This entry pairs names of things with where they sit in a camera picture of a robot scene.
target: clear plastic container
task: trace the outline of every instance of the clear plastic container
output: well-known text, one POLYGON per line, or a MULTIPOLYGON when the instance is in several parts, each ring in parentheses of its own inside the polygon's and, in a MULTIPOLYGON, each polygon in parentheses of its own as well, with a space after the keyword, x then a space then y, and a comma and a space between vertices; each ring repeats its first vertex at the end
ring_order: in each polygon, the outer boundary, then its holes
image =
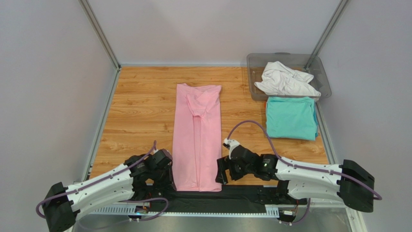
POLYGON ((251 53, 247 56, 248 62, 248 76, 249 76, 249 90, 252 95, 252 99, 255 101, 266 101, 268 97, 288 97, 288 98, 301 98, 306 96, 290 96, 290 95, 266 95, 263 91, 255 86, 255 82, 262 81, 262 73, 268 62, 280 61, 285 66, 310 73, 314 76, 313 80, 309 83, 317 91, 321 93, 320 97, 307 96, 315 99, 316 101, 322 98, 328 98, 332 95, 330 85, 327 80, 327 76, 324 70, 324 66, 319 57, 302 54, 289 54, 289 53, 251 53), (305 65, 310 59, 313 59, 309 68, 305 69, 305 65))

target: wooden table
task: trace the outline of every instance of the wooden table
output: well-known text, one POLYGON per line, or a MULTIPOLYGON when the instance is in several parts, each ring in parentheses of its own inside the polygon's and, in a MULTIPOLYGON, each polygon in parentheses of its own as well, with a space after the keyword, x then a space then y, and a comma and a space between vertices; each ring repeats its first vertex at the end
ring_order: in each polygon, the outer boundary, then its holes
MULTIPOLYGON (((176 84, 222 85, 222 141, 243 120, 266 123, 265 102, 253 101, 244 67, 124 67, 104 126, 91 178, 123 163, 132 155, 157 148, 172 151, 176 106, 176 84)), ((231 137, 257 154, 273 154, 263 132, 254 124, 241 125, 231 137)), ((327 164, 321 136, 316 141, 272 139, 281 156, 299 161, 327 164)), ((223 156, 228 150, 222 146, 223 156)), ((253 175, 231 181, 232 185, 276 185, 253 175)))

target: folded teal shirt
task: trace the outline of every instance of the folded teal shirt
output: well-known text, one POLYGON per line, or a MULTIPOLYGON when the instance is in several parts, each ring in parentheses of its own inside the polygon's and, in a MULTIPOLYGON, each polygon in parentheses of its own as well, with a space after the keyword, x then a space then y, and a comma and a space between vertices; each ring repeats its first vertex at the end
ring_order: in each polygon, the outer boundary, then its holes
POLYGON ((266 103, 266 130, 271 138, 314 141, 318 136, 315 100, 269 97, 266 103))

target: folded pink shirt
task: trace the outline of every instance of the folded pink shirt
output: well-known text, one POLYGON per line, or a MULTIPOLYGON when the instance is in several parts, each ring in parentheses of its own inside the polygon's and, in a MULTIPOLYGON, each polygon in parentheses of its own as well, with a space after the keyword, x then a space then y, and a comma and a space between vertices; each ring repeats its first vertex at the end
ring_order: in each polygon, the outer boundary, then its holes
POLYGON ((177 191, 221 191, 221 86, 177 85, 173 178, 177 191))

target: white cloth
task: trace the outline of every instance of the white cloth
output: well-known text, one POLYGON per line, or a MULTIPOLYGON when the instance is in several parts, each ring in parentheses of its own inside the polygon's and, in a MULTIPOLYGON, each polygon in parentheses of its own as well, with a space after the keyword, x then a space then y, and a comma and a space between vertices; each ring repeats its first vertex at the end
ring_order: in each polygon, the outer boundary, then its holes
POLYGON ((255 82, 255 86, 267 95, 319 97, 321 93, 308 84, 312 79, 312 74, 290 69, 276 61, 267 63, 262 82, 255 82))

